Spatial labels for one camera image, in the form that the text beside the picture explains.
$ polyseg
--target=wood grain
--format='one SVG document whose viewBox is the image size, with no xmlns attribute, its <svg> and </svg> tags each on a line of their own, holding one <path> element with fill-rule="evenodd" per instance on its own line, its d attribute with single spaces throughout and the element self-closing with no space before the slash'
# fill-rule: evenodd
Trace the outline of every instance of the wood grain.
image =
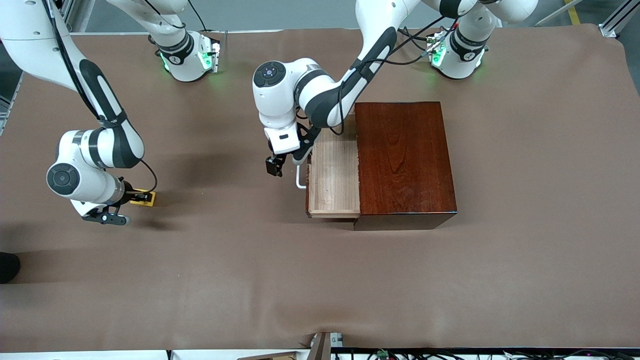
<svg viewBox="0 0 640 360">
<path fill-rule="evenodd" d="M 440 103 L 360 102 L 355 111 L 360 214 L 455 214 Z"/>
<path fill-rule="evenodd" d="M 358 218 L 358 149 L 355 118 L 347 116 L 344 134 L 323 131 L 307 165 L 307 214 L 311 218 Z"/>
</svg>

